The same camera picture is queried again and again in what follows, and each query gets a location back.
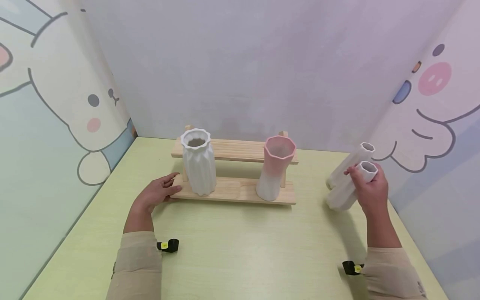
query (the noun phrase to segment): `wooden stand leg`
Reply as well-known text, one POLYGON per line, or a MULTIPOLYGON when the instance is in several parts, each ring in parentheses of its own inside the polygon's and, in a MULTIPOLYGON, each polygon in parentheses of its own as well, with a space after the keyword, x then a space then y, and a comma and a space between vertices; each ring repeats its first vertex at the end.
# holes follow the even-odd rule
MULTIPOLYGON (((193 129, 193 128, 195 128, 195 127, 193 127, 192 125, 187 125, 187 126, 185 126, 185 131, 193 129)), ((183 182, 188 182, 188 175, 187 175, 187 171, 185 170, 185 164, 183 164, 182 178, 183 178, 183 182)))
MULTIPOLYGON (((278 135, 288 137, 288 132, 287 132, 287 131, 280 131, 280 132, 278 133, 278 135)), ((280 187, 281 187, 281 188, 285 188, 285 180, 286 180, 286 178, 287 178, 287 169, 285 169, 285 171, 283 171, 283 174, 282 174, 282 181, 280 182, 280 187)))

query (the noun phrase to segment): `pink cheek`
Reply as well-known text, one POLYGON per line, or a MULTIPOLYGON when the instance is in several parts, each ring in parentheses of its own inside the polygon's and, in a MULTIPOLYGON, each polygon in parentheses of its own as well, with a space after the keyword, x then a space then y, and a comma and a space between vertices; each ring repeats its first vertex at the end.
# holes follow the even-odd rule
POLYGON ((438 62, 423 72, 419 79, 419 91, 424 96, 435 95, 447 85, 452 77, 448 62, 438 62))
POLYGON ((7 49, 0 45, 0 68, 10 61, 10 54, 7 49))
POLYGON ((102 122, 100 122, 100 119, 92 118, 87 123, 87 130, 89 132, 97 132, 100 129, 100 125, 102 125, 102 122))

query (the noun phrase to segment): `forearm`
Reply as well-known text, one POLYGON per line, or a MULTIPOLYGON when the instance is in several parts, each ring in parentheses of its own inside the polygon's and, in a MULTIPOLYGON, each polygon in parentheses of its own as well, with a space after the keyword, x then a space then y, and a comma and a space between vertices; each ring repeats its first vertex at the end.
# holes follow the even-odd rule
POLYGON ((396 234, 387 207, 367 217, 367 258, 362 273, 372 300, 417 300, 426 294, 396 234))
POLYGON ((388 209, 365 213, 367 217, 367 244, 373 248, 401 248, 388 209))
POLYGON ((151 231, 122 236, 107 300, 160 300, 162 254, 151 231))
POLYGON ((133 202, 128 213, 123 233, 137 231, 154 231, 152 220, 152 207, 146 207, 140 203, 133 202))

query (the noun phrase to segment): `vase opening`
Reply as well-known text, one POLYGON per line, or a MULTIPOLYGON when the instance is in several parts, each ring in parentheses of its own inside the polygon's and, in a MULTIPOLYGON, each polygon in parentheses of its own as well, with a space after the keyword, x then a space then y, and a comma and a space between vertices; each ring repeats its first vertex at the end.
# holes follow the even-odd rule
POLYGON ((286 158, 295 153, 296 146, 291 139, 283 136, 274 136, 267 140, 265 147, 270 155, 286 158))
POLYGON ((198 147, 198 146, 201 146, 205 143, 205 140, 204 139, 193 139, 191 141, 188 142, 188 146, 190 147, 198 147))
POLYGON ((377 171, 377 167, 368 161, 362 162, 361 167, 370 173, 375 173, 377 171))
POLYGON ((204 129, 191 129, 182 134, 180 139, 185 148, 196 150, 208 145, 210 134, 204 129))
POLYGON ((375 147, 370 143, 361 143, 361 146, 368 151, 375 151, 375 147))

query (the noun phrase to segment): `beige sleeve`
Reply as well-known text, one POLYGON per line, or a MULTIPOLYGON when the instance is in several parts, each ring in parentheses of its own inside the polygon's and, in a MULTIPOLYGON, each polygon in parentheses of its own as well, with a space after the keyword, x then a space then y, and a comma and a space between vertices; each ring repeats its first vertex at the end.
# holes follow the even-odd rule
POLYGON ((371 300, 425 300, 427 295, 403 248, 368 248, 361 273, 371 300))
POLYGON ((162 252, 152 231, 122 236, 107 300, 160 300, 162 252))

